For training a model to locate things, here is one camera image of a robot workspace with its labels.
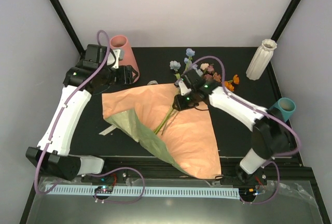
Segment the green and orange wrapping paper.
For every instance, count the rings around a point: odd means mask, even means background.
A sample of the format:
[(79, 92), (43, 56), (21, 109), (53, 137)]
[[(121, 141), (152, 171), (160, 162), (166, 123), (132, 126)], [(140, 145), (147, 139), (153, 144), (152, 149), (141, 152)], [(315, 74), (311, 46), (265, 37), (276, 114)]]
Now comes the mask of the green and orange wrapping paper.
[(172, 109), (173, 84), (102, 94), (103, 118), (158, 159), (198, 179), (221, 175), (217, 141), (207, 105)]

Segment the blue artificial flower bunch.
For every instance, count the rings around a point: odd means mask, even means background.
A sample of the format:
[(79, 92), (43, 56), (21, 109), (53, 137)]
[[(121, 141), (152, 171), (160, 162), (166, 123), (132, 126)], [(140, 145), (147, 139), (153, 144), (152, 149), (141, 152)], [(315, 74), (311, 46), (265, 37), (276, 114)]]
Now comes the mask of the blue artificial flower bunch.
[[(198, 64), (193, 61), (193, 57), (195, 56), (195, 54), (196, 54), (196, 52), (192, 48), (186, 49), (186, 57), (184, 58), (185, 68), (182, 73), (180, 73), (180, 68), (181, 68), (180, 62), (178, 62), (176, 60), (173, 60), (170, 62), (170, 69), (173, 72), (175, 72), (174, 76), (176, 77), (176, 81), (175, 81), (174, 85), (176, 87), (178, 87), (177, 94), (179, 94), (180, 96), (183, 96), (179, 86), (180, 86), (180, 82), (184, 81), (184, 79), (185, 79), (184, 76), (190, 71), (196, 71), (200, 77), (203, 77), (206, 74), (207, 67), (209, 66), (209, 64), (207, 66), (198, 66)], [(153, 130), (153, 132), (155, 134), (158, 134), (161, 130), (164, 131), (166, 129), (168, 121), (177, 112), (178, 112), (178, 110), (176, 110), (173, 107), (173, 105), (171, 105), (167, 114), (163, 118), (162, 122)]]

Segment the pink artificial flower bunch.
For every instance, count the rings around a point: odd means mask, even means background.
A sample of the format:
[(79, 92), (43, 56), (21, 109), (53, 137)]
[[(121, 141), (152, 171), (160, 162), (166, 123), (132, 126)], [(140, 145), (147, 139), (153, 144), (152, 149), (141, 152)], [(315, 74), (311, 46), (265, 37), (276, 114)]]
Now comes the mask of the pink artificial flower bunch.
[(214, 64), (202, 63), (200, 65), (200, 71), (202, 72), (201, 77), (205, 80), (215, 80), (221, 82), (222, 77), (219, 73), (216, 72)]

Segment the cream printed ribbon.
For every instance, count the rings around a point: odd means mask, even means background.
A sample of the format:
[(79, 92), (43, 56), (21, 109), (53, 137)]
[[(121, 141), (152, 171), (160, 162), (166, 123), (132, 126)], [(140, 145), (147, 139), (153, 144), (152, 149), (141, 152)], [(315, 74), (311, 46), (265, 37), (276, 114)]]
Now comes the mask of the cream printed ribbon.
[[(158, 82), (156, 80), (150, 81), (147, 85), (157, 85)], [(102, 132), (99, 133), (99, 135), (106, 136), (109, 133), (112, 133), (115, 129), (117, 129), (116, 126), (110, 125), (108, 128), (104, 129)]]

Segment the orange artificial flower bunch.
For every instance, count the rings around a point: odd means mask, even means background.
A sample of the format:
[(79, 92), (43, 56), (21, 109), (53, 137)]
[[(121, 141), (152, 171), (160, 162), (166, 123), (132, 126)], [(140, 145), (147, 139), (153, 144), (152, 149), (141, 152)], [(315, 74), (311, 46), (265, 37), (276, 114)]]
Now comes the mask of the orange artificial flower bunch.
[(240, 78), (237, 74), (233, 76), (231, 80), (225, 81), (224, 86), (231, 92), (235, 91), (235, 88), (240, 84)]

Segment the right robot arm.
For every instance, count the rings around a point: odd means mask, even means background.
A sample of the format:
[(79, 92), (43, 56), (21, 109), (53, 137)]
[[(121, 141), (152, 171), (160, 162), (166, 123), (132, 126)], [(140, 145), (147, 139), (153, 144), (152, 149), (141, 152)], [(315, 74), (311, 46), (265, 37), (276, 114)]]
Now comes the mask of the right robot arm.
[(172, 107), (183, 111), (205, 102), (243, 123), (251, 131), (251, 148), (236, 166), (235, 178), (248, 184), (255, 172), (269, 159), (285, 151), (291, 132), (285, 124), (282, 112), (277, 108), (266, 109), (233, 94), (215, 80), (205, 80), (193, 69), (176, 83), (179, 94)]

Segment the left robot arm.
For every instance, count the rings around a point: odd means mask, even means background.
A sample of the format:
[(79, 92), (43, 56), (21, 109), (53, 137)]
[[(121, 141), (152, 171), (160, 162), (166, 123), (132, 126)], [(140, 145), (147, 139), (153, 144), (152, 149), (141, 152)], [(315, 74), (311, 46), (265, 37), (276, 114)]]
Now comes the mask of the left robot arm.
[(64, 78), (63, 89), (52, 121), (36, 147), (29, 147), (27, 159), (40, 172), (65, 180), (93, 174), (100, 182), (111, 177), (102, 158), (72, 156), (70, 146), (81, 114), (100, 87), (129, 85), (138, 80), (139, 69), (131, 48), (89, 44)]

